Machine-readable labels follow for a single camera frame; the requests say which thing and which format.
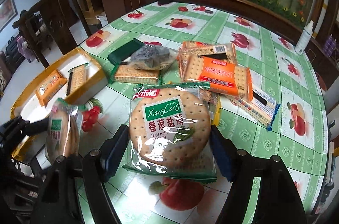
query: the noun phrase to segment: cardboard box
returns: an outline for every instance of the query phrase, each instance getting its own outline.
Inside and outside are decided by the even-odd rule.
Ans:
[[[38,98],[35,95],[35,90],[41,85],[43,80],[50,75],[50,73],[54,70],[58,70],[60,74],[68,80],[68,71],[85,63],[89,63],[86,83],[66,97],[67,83],[48,102],[46,107],[42,107],[39,104]],[[108,80],[101,65],[95,59],[90,57],[83,49],[75,48],[50,65],[31,81],[12,106],[11,119],[21,115],[24,120],[30,121],[31,123],[42,120],[49,115],[57,98],[63,98],[69,104],[83,105],[100,92],[107,83]],[[37,145],[36,142],[43,142],[44,144],[45,139],[46,136],[43,133],[34,137],[26,136],[13,151],[13,158],[24,163],[28,163],[36,154],[35,151],[39,151],[38,146],[40,146],[40,148],[42,147],[40,144]]]

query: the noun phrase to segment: orange biscuit package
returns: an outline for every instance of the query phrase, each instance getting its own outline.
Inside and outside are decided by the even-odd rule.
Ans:
[[[41,106],[46,106],[50,99],[67,83],[67,79],[54,70],[35,90]]]
[[[250,69],[222,60],[190,56],[183,80],[208,81],[211,83],[211,92],[240,97],[248,101],[253,99]]]
[[[197,45],[196,47],[189,47],[190,45],[194,45],[194,43]],[[178,60],[181,78],[190,55],[206,56],[238,65],[237,55],[233,43],[220,45],[201,45],[200,42],[186,41],[183,46],[186,48],[179,50]]]

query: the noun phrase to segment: table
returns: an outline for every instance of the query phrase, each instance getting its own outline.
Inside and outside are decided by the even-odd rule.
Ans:
[[[274,97],[281,107],[269,132],[245,111],[222,97],[219,130],[238,149],[245,149],[253,156],[270,158],[278,154],[297,186],[305,211],[310,213],[323,183],[328,153],[328,124],[321,89],[306,54],[298,56],[289,42],[273,32],[214,8],[183,3],[159,6],[155,2],[134,13],[143,15],[133,18],[133,15],[127,14],[105,26],[102,30],[111,34],[99,46],[89,48],[86,42],[80,45],[102,65],[107,75],[113,68],[107,56],[132,38],[159,42],[174,49],[178,49],[184,40],[222,44],[239,37],[247,38],[248,43],[236,46],[238,63],[251,69],[253,84]],[[176,28],[172,18],[186,19],[184,22],[188,25]],[[180,81],[177,62],[164,76],[164,83],[169,81]],[[92,148],[99,148],[121,124],[128,123],[133,86],[114,82],[94,97],[102,103],[104,112],[94,130],[82,134],[81,155]],[[296,117],[298,121],[295,126],[302,136],[296,133],[294,127],[290,128],[291,112],[295,109],[299,113],[304,111]],[[159,195],[150,196],[147,192],[149,185],[162,181],[162,177],[126,171],[121,168],[126,163],[126,157],[127,154],[116,176],[106,183],[107,192],[122,223],[215,223],[231,187],[231,183],[219,172],[215,183],[204,185],[205,194],[198,206],[186,211],[174,211],[162,203]],[[85,222],[92,223],[84,186],[81,181],[78,185]],[[244,223],[251,223],[253,219],[259,185],[260,178],[255,178]]]

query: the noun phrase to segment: screw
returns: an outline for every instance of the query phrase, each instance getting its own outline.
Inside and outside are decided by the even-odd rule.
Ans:
[[[58,156],[58,157],[57,157],[56,161],[57,161],[58,163],[61,163],[63,160],[65,160],[65,158],[66,158],[65,156],[62,156],[62,155],[61,155],[61,156]]]
[[[99,149],[93,149],[93,150],[91,150],[91,152],[89,154],[93,157],[98,156],[100,154],[100,150]]]
[[[272,156],[272,159],[273,159],[275,162],[280,162],[280,161],[281,161],[281,158],[280,158],[280,156],[278,156],[278,155],[273,155],[273,156]]]
[[[237,153],[238,153],[238,155],[240,155],[240,156],[245,156],[245,155],[247,154],[247,151],[244,150],[244,149],[239,149],[239,150],[237,151]]]

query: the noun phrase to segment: white spray bottle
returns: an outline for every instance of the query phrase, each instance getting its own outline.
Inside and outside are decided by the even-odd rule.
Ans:
[[[295,46],[294,50],[298,55],[301,55],[304,50],[306,49],[307,44],[310,42],[312,37],[313,30],[313,21],[311,20],[307,26],[304,27],[304,30],[298,40],[297,45]]]

